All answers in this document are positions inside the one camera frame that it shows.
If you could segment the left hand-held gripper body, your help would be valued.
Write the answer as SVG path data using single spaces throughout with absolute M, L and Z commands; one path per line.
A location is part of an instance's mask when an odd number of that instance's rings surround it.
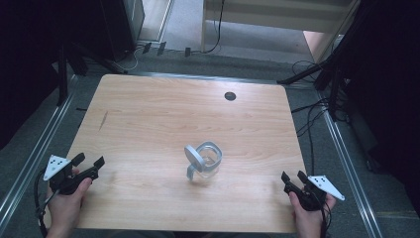
M 95 180 L 98 178 L 99 169 L 94 166 L 79 174 L 74 174 L 72 172 L 73 168 L 70 159 L 50 156 L 44 173 L 44 180 L 50 183 L 52 192 L 57 191 L 59 194 L 70 195 L 77 190 L 84 179 Z

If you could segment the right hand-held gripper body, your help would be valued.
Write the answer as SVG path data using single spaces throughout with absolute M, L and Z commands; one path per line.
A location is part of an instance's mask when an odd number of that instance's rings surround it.
M 326 194 L 329 193 L 339 200 L 345 200 L 345 196 L 327 179 L 326 176 L 308 176 L 308 183 L 299 188 L 293 182 L 284 185 L 286 193 L 294 192 L 301 206 L 307 211 L 317 211 L 324 207 Z

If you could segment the clear cup with grey lid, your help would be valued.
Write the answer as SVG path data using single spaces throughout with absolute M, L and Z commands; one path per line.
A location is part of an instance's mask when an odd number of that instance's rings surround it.
M 206 141 L 197 148 L 187 145 L 184 147 L 184 154 L 190 163 L 186 171 L 190 181 L 193 181 L 195 176 L 210 179 L 219 172 L 223 153 L 215 143 Z

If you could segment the person's left hand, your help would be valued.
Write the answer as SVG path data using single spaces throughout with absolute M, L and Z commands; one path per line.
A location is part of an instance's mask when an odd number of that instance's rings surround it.
M 48 204 L 51 225 L 47 238 L 70 238 L 78 225 L 84 196 L 92 184 L 91 178 L 85 178 L 71 195 L 55 195 Z

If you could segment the person's right hand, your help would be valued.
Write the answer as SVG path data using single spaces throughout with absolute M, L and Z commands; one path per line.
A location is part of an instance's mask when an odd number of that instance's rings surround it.
M 293 207 L 293 219 L 298 238 L 323 238 L 326 233 L 326 225 L 321 211 L 305 210 L 294 192 L 288 194 Z

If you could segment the black metal stand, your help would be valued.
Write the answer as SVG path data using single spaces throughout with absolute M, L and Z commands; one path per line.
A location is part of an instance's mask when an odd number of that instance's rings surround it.
M 91 58 L 114 74 L 128 73 L 126 69 L 118 69 L 116 66 L 81 44 L 61 41 L 58 44 L 57 50 L 57 106 L 61 106 L 68 97 L 67 65 L 70 64 L 76 74 L 85 75 L 87 73 L 88 68 L 83 57 Z
M 328 113 L 332 119 L 336 121 L 338 90 L 340 81 L 344 78 L 345 61 L 350 56 L 352 47 L 357 44 L 357 39 L 362 35 L 364 21 L 368 16 L 368 12 L 369 6 L 365 1 L 362 1 L 348 32 L 325 60 L 315 63 L 288 79 L 278 80 L 276 83 L 280 85 L 289 85 L 319 71 L 319 75 L 314 82 L 315 89 L 325 90 L 329 83 L 332 83 L 328 99 Z

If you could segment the dark cabinet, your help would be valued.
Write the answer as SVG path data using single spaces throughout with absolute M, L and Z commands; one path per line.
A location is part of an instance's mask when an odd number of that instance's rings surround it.
M 100 0 L 109 60 L 121 60 L 136 47 L 146 17 L 143 0 Z

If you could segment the metal floor rail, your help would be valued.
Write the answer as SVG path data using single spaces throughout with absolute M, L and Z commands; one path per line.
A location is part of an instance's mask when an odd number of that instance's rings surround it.
M 325 110 L 324 118 L 330 132 L 330 136 L 337 150 L 344 174 L 346 175 L 349 187 L 352 191 L 353 199 L 357 205 L 359 215 L 367 231 L 368 238 L 383 238 L 374 210 L 371 207 L 363 184 L 361 183 L 358 173 L 354 167 L 352 157 L 349 154 L 338 124 L 333 121 L 330 113 L 328 112 L 331 105 L 326 103 L 322 106 L 322 108 Z
M 54 91 L 24 123 L 10 143 L 0 150 L 0 234 L 12 222 L 16 210 L 24 206 L 24 216 L 34 219 L 33 178 L 49 159 L 51 142 L 67 114 L 80 77 L 68 81 L 68 96 L 56 105 Z

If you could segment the white frame furniture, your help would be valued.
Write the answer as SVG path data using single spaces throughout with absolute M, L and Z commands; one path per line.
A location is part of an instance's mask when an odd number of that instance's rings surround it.
M 256 26 L 300 30 L 312 58 L 324 60 L 334 41 L 353 22 L 361 0 L 202 0 L 202 32 L 213 11 L 222 20 Z

